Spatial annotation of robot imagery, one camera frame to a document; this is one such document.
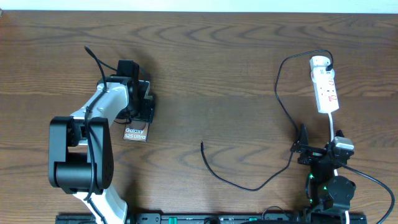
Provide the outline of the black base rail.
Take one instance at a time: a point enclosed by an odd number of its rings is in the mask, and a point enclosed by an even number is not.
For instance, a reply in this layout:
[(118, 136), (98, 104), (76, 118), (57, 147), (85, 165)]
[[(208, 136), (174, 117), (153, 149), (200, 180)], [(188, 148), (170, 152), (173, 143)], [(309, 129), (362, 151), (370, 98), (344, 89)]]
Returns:
[[(292, 214), (266, 213), (265, 215), (161, 215), (158, 213), (137, 213), (127, 218), (126, 223), (136, 224), (237, 224), (237, 223), (346, 223), (345, 217), (312, 215), (310, 222), (293, 218)], [(368, 223), (365, 215), (349, 215), (349, 223)], [(57, 215), (56, 224), (96, 223), (94, 215)]]

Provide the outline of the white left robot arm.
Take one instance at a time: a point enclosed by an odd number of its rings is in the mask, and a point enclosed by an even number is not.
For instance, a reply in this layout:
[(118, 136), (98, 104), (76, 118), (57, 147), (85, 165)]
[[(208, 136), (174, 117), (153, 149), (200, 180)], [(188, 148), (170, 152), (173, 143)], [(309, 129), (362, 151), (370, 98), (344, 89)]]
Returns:
[(128, 77), (100, 80), (95, 94), (49, 129), (49, 182), (82, 201), (89, 215), (58, 215), (56, 223), (135, 223), (111, 183), (114, 159), (110, 127), (124, 125), (125, 141), (146, 142), (154, 114), (150, 83)]

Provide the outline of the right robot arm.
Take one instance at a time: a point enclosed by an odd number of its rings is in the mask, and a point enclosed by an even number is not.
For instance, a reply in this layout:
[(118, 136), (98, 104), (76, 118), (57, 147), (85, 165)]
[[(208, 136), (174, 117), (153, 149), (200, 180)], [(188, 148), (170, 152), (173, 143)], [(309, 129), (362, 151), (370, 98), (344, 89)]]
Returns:
[(336, 170), (347, 164), (354, 154), (352, 140), (344, 137), (341, 130), (323, 148), (309, 145), (306, 126), (301, 125), (298, 138), (293, 143), (291, 152), (299, 153), (297, 162), (310, 166), (305, 192), (310, 199), (310, 208), (306, 215), (312, 213), (341, 216), (350, 208), (356, 185)]

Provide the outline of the white USB charger adapter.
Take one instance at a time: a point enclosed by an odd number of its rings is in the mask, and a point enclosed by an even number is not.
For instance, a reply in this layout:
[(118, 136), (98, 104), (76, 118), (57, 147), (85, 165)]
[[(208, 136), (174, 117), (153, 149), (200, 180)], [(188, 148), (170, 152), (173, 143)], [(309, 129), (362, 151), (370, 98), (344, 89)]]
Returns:
[(311, 72), (316, 75), (329, 75), (334, 73), (331, 60), (328, 57), (316, 55), (310, 59)]

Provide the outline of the white power strip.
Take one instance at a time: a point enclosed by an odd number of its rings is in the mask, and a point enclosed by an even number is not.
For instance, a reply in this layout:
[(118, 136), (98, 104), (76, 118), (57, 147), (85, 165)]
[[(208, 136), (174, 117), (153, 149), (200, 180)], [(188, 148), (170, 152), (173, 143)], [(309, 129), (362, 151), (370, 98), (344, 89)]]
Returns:
[(330, 71), (326, 71), (326, 67), (312, 69), (311, 78), (319, 113), (328, 114), (339, 109), (334, 77), (333, 69)]

